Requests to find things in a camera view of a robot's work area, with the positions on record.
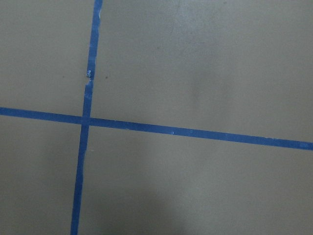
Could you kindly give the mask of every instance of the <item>vertical blue line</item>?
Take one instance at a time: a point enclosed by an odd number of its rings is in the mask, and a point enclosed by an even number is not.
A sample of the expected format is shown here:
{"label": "vertical blue line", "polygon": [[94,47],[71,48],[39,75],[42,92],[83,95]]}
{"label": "vertical blue line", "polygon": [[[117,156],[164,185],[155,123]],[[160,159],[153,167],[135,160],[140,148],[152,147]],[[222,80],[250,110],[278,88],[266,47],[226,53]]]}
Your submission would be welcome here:
{"label": "vertical blue line", "polygon": [[102,0],[95,0],[93,7],[92,27],[90,35],[88,65],[87,65],[87,77],[89,78],[88,84],[85,86],[84,95],[84,106],[82,116],[82,126],[80,133],[80,142],[78,150],[78,161],[76,170],[76,182],[73,199],[73,210],[72,210],[72,222],[70,228],[71,235],[78,234],[79,225],[79,214],[82,201],[83,181],[84,181],[84,159],[88,143],[89,134],[89,123],[91,114],[91,103],[92,103],[92,90],[93,90],[93,79],[95,75],[96,67],[96,56],[99,39],[99,26],[100,26],[100,11],[102,7]]}

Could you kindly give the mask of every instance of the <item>blue line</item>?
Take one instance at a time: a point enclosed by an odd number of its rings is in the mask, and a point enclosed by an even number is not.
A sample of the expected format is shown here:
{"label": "blue line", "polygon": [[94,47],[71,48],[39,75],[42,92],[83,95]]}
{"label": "blue line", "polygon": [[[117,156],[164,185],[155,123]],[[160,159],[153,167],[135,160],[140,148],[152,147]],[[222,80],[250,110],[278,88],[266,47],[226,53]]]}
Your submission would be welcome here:
{"label": "blue line", "polygon": [[93,6],[93,18],[90,35],[89,56],[87,65],[88,84],[85,86],[84,106],[82,116],[82,126],[80,134],[80,143],[78,150],[78,161],[76,170],[76,182],[73,199],[72,222],[70,228],[71,235],[78,234],[79,214],[82,201],[83,181],[84,181],[84,159],[88,144],[89,121],[92,103],[93,80],[95,75],[95,63],[99,39],[100,11],[102,0],[95,0]]}
{"label": "blue line", "polygon": [[114,120],[106,120],[106,119],[99,119],[99,118],[91,118],[90,126],[101,126],[101,127],[108,127],[108,128],[161,133],[161,134],[176,135],[176,136],[196,137],[196,138],[219,140],[219,141],[231,141],[231,142],[284,147],[284,148],[313,150],[312,142],[290,141],[290,140],[283,140],[283,139],[247,136],[247,135],[231,134],[231,133],[216,132],[216,131],[204,131],[204,130],[171,127],[171,126],[143,124],[143,123],[136,123],[136,122],[114,121]]}
{"label": "blue line", "polygon": [[82,117],[0,107],[0,115],[81,124]]}

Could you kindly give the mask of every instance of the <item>gray floor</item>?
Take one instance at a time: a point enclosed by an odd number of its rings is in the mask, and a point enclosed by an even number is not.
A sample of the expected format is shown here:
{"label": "gray floor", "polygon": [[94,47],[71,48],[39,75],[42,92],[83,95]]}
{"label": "gray floor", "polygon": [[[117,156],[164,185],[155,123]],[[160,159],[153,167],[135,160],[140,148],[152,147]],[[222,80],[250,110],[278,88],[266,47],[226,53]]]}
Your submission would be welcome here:
{"label": "gray floor", "polygon": [[[0,2],[0,106],[81,115],[92,0]],[[313,3],[104,1],[92,117],[313,142]],[[0,116],[0,234],[69,234],[80,126]],[[91,127],[80,234],[313,231],[311,151]]]}

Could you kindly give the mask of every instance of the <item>horizontal blue line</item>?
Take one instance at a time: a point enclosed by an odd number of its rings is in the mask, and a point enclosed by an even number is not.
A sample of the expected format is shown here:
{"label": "horizontal blue line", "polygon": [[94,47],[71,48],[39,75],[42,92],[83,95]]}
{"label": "horizontal blue line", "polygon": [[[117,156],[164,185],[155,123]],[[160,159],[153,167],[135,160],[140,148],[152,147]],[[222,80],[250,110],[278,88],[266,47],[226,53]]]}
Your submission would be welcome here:
{"label": "horizontal blue line", "polygon": [[[0,115],[50,120],[50,121],[58,121],[58,122],[67,122],[67,123],[74,123],[74,124],[81,124],[81,121],[82,121],[82,118],[78,116],[44,113],[44,112],[36,112],[36,111],[28,111],[28,110],[9,109],[9,108],[0,108]],[[188,129],[188,128],[171,127],[171,126],[143,124],[143,123],[136,123],[136,122],[107,120],[107,119],[92,118],[92,117],[90,118],[89,124],[90,126],[99,126],[99,127],[107,127],[107,128],[115,128],[115,129],[123,129],[123,130],[133,130],[133,131],[160,133],[160,134],[167,134],[167,135],[203,138],[203,139],[210,139],[210,140],[231,141],[231,142],[284,147],[284,148],[313,150],[312,142],[273,139],[273,138],[265,138],[265,137],[258,137],[258,136],[247,136],[247,135],[231,134],[231,133],[224,133],[224,132],[204,131],[204,130],[195,130],[195,129]]]}

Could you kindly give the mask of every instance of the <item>concrete floor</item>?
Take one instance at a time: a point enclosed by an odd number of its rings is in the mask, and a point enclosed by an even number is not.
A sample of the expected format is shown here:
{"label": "concrete floor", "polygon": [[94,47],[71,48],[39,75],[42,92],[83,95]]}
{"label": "concrete floor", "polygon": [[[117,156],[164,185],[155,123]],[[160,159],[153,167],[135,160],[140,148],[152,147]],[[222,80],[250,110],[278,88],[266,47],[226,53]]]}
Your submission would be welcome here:
{"label": "concrete floor", "polygon": [[[0,2],[0,107],[82,114],[92,0]],[[92,117],[312,138],[313,3],[111,0]],[[0,116],[0,234],[69,234],[80,126]],[[91,127],[80,234],[313,231],[313,154]]]}

